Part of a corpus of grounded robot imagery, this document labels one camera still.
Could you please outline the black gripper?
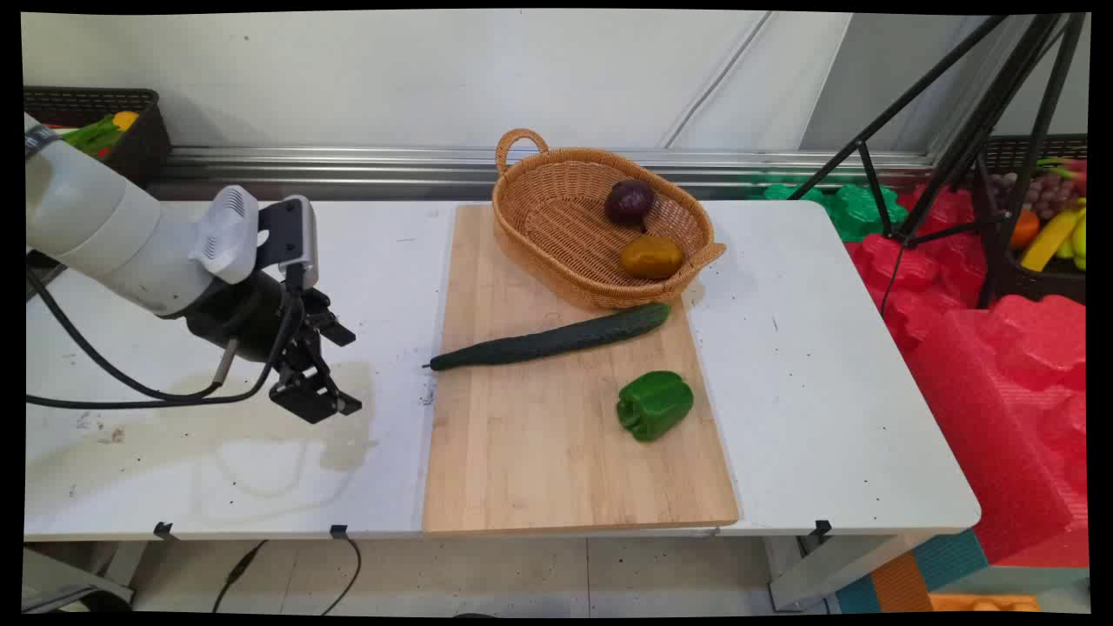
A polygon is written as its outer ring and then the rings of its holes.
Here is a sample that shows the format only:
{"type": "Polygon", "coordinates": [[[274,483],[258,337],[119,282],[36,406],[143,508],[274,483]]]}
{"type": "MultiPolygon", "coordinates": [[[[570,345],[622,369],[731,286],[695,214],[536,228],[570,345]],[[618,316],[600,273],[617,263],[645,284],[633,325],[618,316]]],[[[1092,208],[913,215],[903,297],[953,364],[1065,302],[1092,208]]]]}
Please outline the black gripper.
{"type": "MultiPolygon", "coordinates": [[[[267,362],[283,324],[283,299],[289,290],[266,272],[253,272],[239,283],[211,281],[203,297],[184,311],[187,327],[225,349],[237,341],[236,356],[250,362],[267,362]]],[[[357,336],[329,310],[329,299],[317,288],[302,296],[303,323],[337,346],[354,343],[357,336]]],[[[268,399],[306,423],[317,424],[331,415],[353,415],[362,401],[347,395],[331,376],[317,344],[292,344],[279,360],[278,382],[270,387],[268,399]]]]}

